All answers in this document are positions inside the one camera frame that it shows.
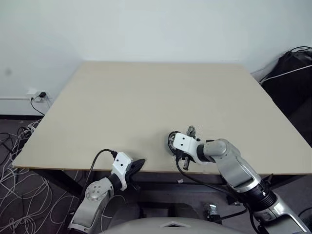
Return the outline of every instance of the silver robot arm segment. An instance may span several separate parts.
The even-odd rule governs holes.
[[[228,186],[243,203],[248,204],[267,233],[309,232],[301,219],[269,188],[229,141],[217,139],[202,143],[176,133],[173,148],[189,155],[195,163],[216,163]]]
[[[112,174],[99,181],[91,183],[85,197],[76,210],[68,229],[91,234],[101,218],[101,212],[114,196],[114,192],[125,190],[131,183],[131,176],[140,170],[145,160],[133,161],[125,153],[119,152],[114,160]]]

